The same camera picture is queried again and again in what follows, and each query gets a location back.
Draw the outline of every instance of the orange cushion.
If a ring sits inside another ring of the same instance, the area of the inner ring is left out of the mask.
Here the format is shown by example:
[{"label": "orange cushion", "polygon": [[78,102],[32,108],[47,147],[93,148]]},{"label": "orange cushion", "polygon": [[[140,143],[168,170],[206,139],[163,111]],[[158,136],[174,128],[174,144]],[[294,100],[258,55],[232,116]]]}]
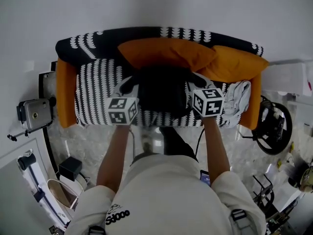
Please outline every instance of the orange cushion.
[{"label": "orange cushion", "polygon": [[60,58],[57,62],[57,111],[63,128],[76,124],[74,98],[76,90],[76,68]]},{"label": "orange cushion", "polygon": [[268,61],[252,53],[225,46],[212,48],[217,57],[200,74],[213,81],[234,83],[251,80],[268,66]]},{"label": "orange cushion", "polygon": [[191,68],[193,72],[207,67],[215,51],[198,43],[176,38],[146,38],[121,44],[118,49],[135,68],[167,65]]}]

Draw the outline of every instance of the cable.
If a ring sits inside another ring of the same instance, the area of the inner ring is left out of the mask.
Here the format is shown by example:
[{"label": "cable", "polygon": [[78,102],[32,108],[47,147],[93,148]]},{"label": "cable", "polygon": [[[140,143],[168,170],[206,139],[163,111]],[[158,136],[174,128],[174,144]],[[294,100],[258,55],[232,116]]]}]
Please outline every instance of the cable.
[{"label": "cable", "polygon": [[88,183],[90,182],[90,180],[91,180],[91,177],[85,178],[85,181],[86,181],[87,185],[88,185]]},{"label": "cable", "polygon": [[290,159],[292,159],[292,162],[294,164],[294,160],[293,160],[293,156],[292,155],[286,160],[286,162],[290,164]]},{"label": "cable", "polygon": [[136,156],[136,151],[135,151],[135,136],[134,136],[134,133],[132,132],[131,127],[129,127],[129,132],[131,133],[131,135],[132,135],[132,137],[133,137],[133,159],[134,159],[135,156]]},{"label": "cable", "polygon": [[[35,181],[35,183],[36,183],[36,188],[39,189],[38,180],[37,180],[37,178],[36,178],[36,176],[35,176],[35,174],[34,174],[34,171],[33,171],[32,167],[29,166],[28,169],[29,169],[29,172],[30,172],[32,178],[34,179],[34,181]],[[53,206],[52,206],[52,205],[50,204],[50,202],[48,201],[46,195],[44,196],[44,200],[45,200],[46,204],[50,207],[50,209],[52,210],[52,212],[54,213],[54,215],[56,215],[56,217],[58,218],[58,220],[59,220],[63,225],[65,225],[64,221],[62,220],[62,218],[57,214],[57,212],[55,211],[55,209],[53,208]]]},{"label": "cable", "polygon": [[204,128],[203,128],[203,130],[201,131],[200,137],[199,137],[199,139],[198,139],[198,143],[197,143],[197,148],[196,148],[196,154],[195,154],[195,156],[197,156],[198,148],[199,148],[199,143],[200,143],[200,139],[201,139],[203,133],[204,133]]}]

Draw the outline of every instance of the marble floor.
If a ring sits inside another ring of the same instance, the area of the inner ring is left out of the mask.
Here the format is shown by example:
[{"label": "marble floor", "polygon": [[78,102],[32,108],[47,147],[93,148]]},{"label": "marble floor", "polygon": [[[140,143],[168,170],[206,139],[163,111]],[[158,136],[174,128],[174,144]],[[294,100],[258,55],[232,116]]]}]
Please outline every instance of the marble floor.
[{"label": "marble floor", "polygon": [[[45,97],[49,98],[52,95],[55,95],[55,82],[55,73],[50,73],[49,76],[44,79]],[[287,99],[285,96],[281,96],[278,93],[263,92],[262,94],[273,102],[282,103],[287,106]],[[291,115],[294,117],[296,111],[295,106],[288,106],[288,108]],[[83,162],[82,173],[87,177],[91,177],[91,183],[94,184],[99,166],[106,150],[108,149],[114,127],[91,125],[83,129],[78,125],[74,125],[63,129],[59,124],[56,109],[54,110],[54,115],[55,120],[54,123],[48,127],[48,135],[56,163],[59,164],[68,157],[68,147],[69,154]],[[248,129],[241,126],[238,128],[240,128],[240,132],[243,135],[250,136],[251,132]],[[132,131],[134,133],[135,153],[138,155],[143,152],[140,142],[139,128],[132,126]],[[177,128],[177,132],[194,150],[196,149],[201,131],[202,128],[198,127]],[[288,158],[288,149],[279,155],[271,156],[264,153],[255,141],[242,139],[237,131],[237,127],[221,129],[221,134],[231,165],[231,170],[240,176],[252,195],[253,190],[260,190],[260,187],[252,177],[253,175],[264,183],[266,180],[263,174],[267,172],[267,175],[272,180],[274,187],[279,187],[286,181],[287,178],[285,174],[283,172],[278,172],[276,169],[276,163],[278,159],[286,161],[286,158]],[[162,134],[153,132],[152,137],[154,139],[154,152],[162,153]],[[313,158],[313,138],[304,133],[303,126],[301,124],[293,123],[291,140],[294,141],[295,148],[300,149],[301,156],[307,162],[311,162]],[[201,169],[207,170],[204,135],[200,141],[197,158]],[[125,177],[132,160],[133,138],[130,135],[126,150],[123,177]]]}]

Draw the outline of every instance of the white shirt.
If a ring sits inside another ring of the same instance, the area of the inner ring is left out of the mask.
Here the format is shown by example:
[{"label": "white shirt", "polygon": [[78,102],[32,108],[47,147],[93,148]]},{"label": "white shirt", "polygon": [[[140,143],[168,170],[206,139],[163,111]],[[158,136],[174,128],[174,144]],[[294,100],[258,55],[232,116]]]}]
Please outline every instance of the white shirt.
[{"label": "white shirt", "polygon": [[96,186],[78,201],[66,235],[88,234],[93,225],[108,235],[237,234],[234,209],[246,211],[258,234],[266,232],[264,214],[235,173],[224,172],[209,187],[200,181],[199,164],[181,155],[142,158],[117,194]]}]

